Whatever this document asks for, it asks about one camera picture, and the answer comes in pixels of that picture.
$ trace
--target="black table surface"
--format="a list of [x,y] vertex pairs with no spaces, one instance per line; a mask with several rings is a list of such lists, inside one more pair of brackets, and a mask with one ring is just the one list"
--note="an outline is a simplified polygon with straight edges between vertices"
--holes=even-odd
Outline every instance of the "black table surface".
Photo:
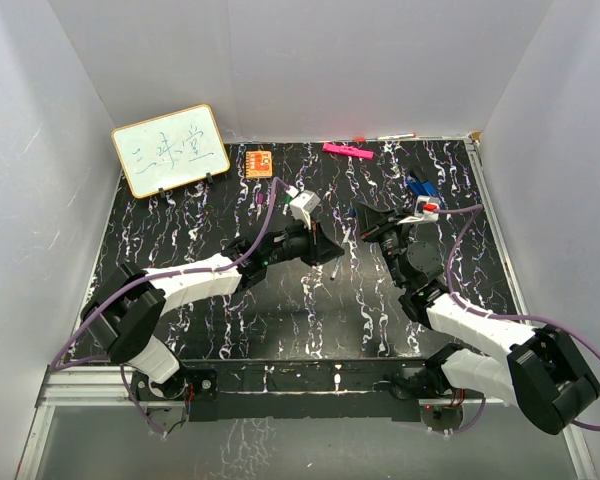
[[[244,177],[245,153],[269,150],[274,174],[322,199],[314,215],[331,238],[341,242],[352,229],[342,268],[330,280],[333,262],[310,268],[300,260],[269,267],[267,278],[251,290],[213,297],[164,315],[155,335],[183,360],[426,357],[450,337],[409,321],[398,302],[377,245],[358,238],[351,201],[380,208],[412,205],[406,187],[409,166],[419,165],[448,208],[480,202],[465,144],[460,140],[368,142],[372,160],[334,156],[319,143],[226,145],[230,170],[167,192],[166,199],[135,199],[122,178],[99,253],[91,288],[125,261],[140,267],[168,267],[202,260],[238,235],[255,237],[268,205],[270,180]],[[257,205],[258,193],[265,196]],[[271,230],[291,221],[284,195],[276,199]],[[412,230],[418,240],[434,242],[443,258],[465,216],[444,216],[437,224]],[[486,215],[466,237],[454,262],[459,290],[474,303],[499,312],[514,304]],[[102,353],[89,335],[71,356]]]

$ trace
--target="pen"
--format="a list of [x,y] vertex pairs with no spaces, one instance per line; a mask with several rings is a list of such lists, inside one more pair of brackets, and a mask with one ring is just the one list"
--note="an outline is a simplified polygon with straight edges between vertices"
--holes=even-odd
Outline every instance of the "pen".
[[378,137],[376,140],[385,141],[385,140],[400,140],[402,138],[415,138],[415,133],[405,133],[404,135],[389,135],[387,137]]

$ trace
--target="orange circuit board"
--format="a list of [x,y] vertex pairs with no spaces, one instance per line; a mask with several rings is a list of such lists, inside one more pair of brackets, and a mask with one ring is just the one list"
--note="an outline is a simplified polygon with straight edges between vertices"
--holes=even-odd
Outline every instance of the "orange circuit board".
[[273,177],[273,160],[271,152],[247,152],[247,178]]

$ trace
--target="whiteboard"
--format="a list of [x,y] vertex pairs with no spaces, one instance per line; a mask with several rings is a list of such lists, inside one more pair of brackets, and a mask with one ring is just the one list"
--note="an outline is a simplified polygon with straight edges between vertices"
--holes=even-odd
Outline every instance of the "whiteboard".
[[209,105],[116,128],[111,138],[136,198],[229,170]]

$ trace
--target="white enclosure wall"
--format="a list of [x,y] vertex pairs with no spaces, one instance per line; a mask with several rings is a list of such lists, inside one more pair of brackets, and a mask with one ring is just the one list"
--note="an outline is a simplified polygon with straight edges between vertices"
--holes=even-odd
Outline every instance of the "white enclosure wall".
[[0,479],[68,337],[118,179],[113,125],[45,0],[0,0]]
[[50,0],[116,125],[225,141],[482,130],[551,0]]
[[[482,152],[529,309],[600,348],[600,0],[549,10]],[[600,424],[600,400],[582,418]],[[600,433],[587,441],[600,476]]]

